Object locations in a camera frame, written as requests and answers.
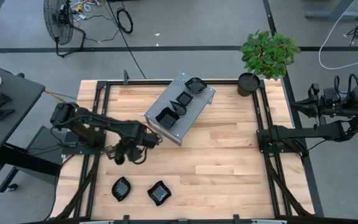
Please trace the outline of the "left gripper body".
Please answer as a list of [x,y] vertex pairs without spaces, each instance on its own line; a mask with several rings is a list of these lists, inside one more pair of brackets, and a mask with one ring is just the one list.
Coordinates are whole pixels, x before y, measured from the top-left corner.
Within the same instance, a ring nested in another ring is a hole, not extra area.
[[121,138],[118,142],[118,149],[120,151],[128,151],[137,146],[140,146],[140,144],[132,138]]

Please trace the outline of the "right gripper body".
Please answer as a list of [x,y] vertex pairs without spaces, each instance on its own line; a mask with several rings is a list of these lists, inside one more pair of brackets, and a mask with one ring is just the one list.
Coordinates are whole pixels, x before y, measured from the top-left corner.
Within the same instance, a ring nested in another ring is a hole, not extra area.
[[337,91],[334,87],[325,88],[323,94],[319,96],[319,85],[312,83],[309,89],[309,96],[312,99],[312,115],[316,118],[317,126],[326,124],[325,115],[333,117],[333,112],[328,110],[334,110],[337,103]]

